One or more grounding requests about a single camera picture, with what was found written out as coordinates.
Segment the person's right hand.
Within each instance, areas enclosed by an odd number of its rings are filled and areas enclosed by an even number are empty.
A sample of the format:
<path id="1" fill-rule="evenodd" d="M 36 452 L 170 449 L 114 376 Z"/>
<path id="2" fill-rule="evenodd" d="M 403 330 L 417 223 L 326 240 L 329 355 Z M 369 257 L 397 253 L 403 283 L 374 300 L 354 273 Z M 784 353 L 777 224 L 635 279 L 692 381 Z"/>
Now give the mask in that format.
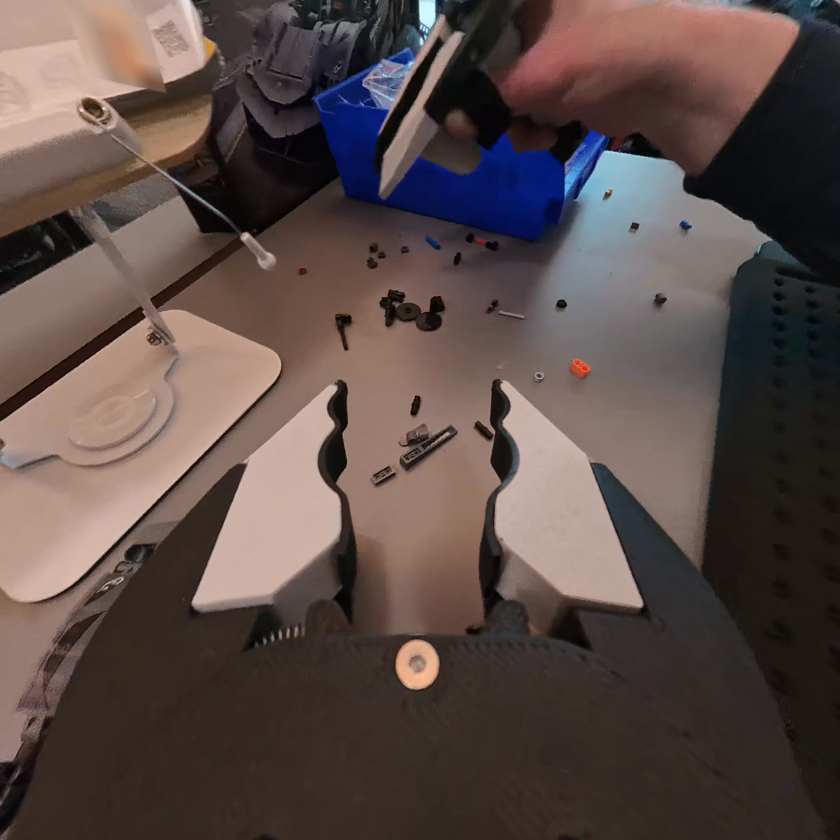
<path id="1" fill-rule="evenodd" d="M 702 173 L 769 85 L 799 25 L 683 2 L 524 2 L 522 54 L 497 85 L 517 151 L 547 150 L 571 122 L 640 133 L 689 176 Z"/>

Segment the lego instruction booklet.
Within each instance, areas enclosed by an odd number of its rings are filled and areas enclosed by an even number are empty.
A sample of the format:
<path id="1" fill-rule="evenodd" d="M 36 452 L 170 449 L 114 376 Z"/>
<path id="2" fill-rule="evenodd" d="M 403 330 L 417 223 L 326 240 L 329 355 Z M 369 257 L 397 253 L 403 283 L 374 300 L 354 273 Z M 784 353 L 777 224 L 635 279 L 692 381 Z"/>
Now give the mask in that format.
<path id="1" fill-rule="evenodd" d="M 2 1 L 2 125 L 91 96 L 122 108 L 205 92 L 217 48 L 193 2 Z"/>

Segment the white metal book stand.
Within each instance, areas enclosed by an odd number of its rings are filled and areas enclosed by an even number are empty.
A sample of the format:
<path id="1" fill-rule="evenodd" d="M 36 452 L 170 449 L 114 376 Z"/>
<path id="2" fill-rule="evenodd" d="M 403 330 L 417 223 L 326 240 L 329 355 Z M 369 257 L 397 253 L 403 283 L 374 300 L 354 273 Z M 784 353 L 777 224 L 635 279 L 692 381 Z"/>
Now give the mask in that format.
<path id="1" fill-rule="evenodd" d="M 277 381 L 279 355 L 188 311 L 154 306 L 89 206 L 71 213 L 145 322 L 2 421 L 2 592 L 71 588 Z"/>

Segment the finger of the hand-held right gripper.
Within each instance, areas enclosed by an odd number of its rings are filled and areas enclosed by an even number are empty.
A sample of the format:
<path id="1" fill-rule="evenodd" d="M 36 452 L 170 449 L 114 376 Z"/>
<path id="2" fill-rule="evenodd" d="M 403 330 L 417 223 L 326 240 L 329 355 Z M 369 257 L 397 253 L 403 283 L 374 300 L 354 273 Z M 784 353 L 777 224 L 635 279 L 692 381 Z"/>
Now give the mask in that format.
<path id="1" fill-rule="evenodd" d="M 387 113 L 374 154 L 381 200 L 390 197 L 421 157 L 457 175 L 469 173 L 469 142 L 441 132 L 439 119 L 426 111 L 464 36 L 445 15 L 438 15 Z"/>

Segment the lego car model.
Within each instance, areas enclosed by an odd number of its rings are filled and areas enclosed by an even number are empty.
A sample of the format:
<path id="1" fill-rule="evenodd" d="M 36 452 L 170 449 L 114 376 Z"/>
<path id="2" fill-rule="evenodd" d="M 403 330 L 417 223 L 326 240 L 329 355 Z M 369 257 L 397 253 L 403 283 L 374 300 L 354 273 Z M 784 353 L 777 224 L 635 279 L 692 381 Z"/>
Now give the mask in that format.
<path id="1" fill-rule="evenodd" d="M 176 524 L 163 521 L 143 526 L 108 572 L 99 574 L 76 599 L 39 660 L 16 706 L 16 711 L 24 714 L 17 751 L 1 764 L 2 838 L 7 838 L 25 797 L 49 725 L 82 653 L 127 583 Z"/>

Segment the black lego set box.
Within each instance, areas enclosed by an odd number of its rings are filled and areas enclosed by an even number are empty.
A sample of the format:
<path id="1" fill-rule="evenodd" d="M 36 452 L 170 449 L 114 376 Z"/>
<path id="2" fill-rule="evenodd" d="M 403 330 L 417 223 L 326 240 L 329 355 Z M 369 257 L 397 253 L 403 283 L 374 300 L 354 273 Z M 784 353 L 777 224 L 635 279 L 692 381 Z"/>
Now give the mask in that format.
<path id="1" fill-rule="evenodd" d="M 196 191 L 244 230 L 273 225 L 338 174 L 314 101 L 421 44 L 419 2 L 197 2 L 219 49 Z"/>

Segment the black perforated pad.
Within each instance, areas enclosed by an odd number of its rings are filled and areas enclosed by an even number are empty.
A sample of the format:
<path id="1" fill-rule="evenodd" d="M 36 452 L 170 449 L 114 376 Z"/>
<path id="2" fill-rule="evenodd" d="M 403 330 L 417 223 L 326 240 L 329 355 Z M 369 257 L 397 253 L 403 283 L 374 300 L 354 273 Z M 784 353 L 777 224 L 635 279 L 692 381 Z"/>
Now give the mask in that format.
<path id="1" fill-rule="evenodd" d="M 838 287 L 754 257 L 729 305 L 702 569 L 838 838 Z"/>

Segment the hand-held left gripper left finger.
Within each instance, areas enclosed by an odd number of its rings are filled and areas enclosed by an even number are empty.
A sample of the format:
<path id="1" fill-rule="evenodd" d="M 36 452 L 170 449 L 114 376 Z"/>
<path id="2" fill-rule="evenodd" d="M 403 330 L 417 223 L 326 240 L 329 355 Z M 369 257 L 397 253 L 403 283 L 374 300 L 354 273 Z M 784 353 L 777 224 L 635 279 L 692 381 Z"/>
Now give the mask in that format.
<path id="1" fill-rule="evenodd" d="M 271 607 L 302 621 L 312 603 L 339 597 L 353 611 L 357 551 L 347 466 L 345 381 L 328 385 L 245 461 L 192 598 L 198 613 Z"/>

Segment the blue plastic bin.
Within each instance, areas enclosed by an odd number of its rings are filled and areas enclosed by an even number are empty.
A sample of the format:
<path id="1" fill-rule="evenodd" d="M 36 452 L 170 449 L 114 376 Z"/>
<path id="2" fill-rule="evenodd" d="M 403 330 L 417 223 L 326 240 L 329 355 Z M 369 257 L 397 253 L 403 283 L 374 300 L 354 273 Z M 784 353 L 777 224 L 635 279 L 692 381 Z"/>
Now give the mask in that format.
<path id="1" fill-rule="evenodd" d="M 382 201 L 374 152 L 385 110 L 374 105 L 364 87 L 367 73 L 348 77 L 313 99 L 343 189 L 356 200 L 535 241 L 560 221 L 564 204 L 578 197 L 608 144 L 605 136 L 591 131 L 562 164 L 550 152 L 518 154 L 504 135 L 468 175 L 417 160 Z"/>

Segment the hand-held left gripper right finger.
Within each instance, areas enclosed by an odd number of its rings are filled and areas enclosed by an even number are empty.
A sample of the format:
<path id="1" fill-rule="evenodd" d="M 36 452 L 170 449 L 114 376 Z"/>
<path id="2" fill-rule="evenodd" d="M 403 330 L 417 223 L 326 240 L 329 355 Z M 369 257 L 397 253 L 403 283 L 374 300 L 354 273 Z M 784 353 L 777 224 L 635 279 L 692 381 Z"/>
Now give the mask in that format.
<path id="1" fill-rule="evenodd" d="M 511 383 L 493 381 L 490 493 L 479 545 L 485 613 L 518 602 L 537 635 L 573 611 L 638 616 L 644 599 L 593 463 Z"/>

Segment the person's right forearm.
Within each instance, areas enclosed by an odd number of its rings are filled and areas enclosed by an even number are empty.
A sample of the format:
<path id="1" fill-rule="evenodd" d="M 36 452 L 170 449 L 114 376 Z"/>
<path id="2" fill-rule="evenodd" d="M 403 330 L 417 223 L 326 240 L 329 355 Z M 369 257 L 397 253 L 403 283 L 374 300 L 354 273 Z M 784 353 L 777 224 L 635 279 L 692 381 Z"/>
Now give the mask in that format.
<path id="1" fill-rule="evenodd" d="M 752 222 L 825 280 L 839 277 L 839 31 L 800 32 L 726 143 L 685 191 Z"/>

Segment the scattered small lego pieces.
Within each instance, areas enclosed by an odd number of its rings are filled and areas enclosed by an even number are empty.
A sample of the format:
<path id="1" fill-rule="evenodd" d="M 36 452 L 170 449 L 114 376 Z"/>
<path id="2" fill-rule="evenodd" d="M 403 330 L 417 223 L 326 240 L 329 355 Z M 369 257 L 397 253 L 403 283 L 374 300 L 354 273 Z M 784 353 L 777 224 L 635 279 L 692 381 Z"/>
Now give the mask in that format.
<path id="1" fill-rule="evenodd" d="M 702 295 L 683 230 L 697 207 L 586 189 L 560 231 L 538 243 L 362 205 L 324 190 L 277 232 L 291 325 L 308 374 L 350 385 L 362 477 L 396 463 L 398 438 L 426 423 L 455 441 L 406 475 L 456 499 L 497 483 L 490 384 L 505 379 L 588 456 L 641 497 L 694 495 L 707 473 Z"/>

